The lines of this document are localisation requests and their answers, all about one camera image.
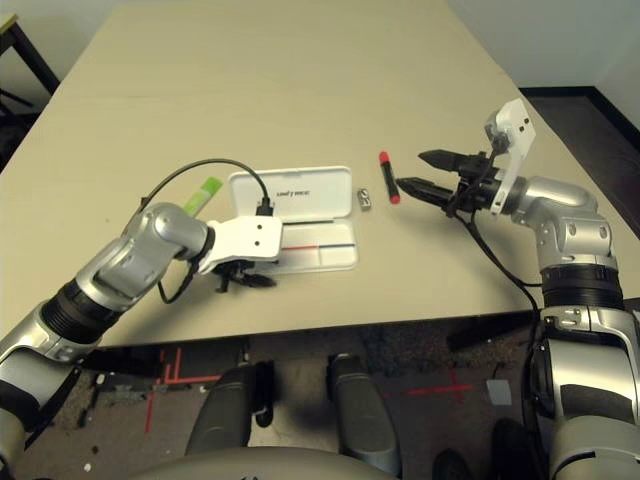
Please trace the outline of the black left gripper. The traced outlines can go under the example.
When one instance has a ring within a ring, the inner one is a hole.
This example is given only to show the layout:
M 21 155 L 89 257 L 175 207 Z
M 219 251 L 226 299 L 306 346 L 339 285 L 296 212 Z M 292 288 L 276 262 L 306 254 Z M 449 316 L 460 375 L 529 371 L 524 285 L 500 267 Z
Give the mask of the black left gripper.
M 227 293 L 231 283 L 249 288 L 273 288 L 277 282 L 265 275 L 250 273 L 255 263 L 248 260 L 233 260 L 217 265 L 212 273 L 220 278 L 217 293 Z

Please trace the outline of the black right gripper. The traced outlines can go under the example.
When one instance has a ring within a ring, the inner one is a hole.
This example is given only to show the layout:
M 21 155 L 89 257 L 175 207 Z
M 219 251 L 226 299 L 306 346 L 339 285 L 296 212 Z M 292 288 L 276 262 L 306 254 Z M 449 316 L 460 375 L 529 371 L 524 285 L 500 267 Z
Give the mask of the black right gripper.
M 490 170 L 493 168 L 496 156 L 497 152 L 492 151 L 489 157 L 485 158 L 486 164 L 481 172 L 468 186 L 462 190 L 458 190 L 453 197 L 452 190 L 440 187 L 431 181 L 418 177 L 398 178 L 396 185 L 412 198 L 439 208 L 445 208 L 447 206 L 447 215 L 455 216 L 460 207 L 474 197 L 476 191 L 487 178 Z M 458 172 L 459 165 L 463 161 L 462 154 L 442 149 L 421 152 L 418 154 L 418 158 L 433 168 L 447 172 Z

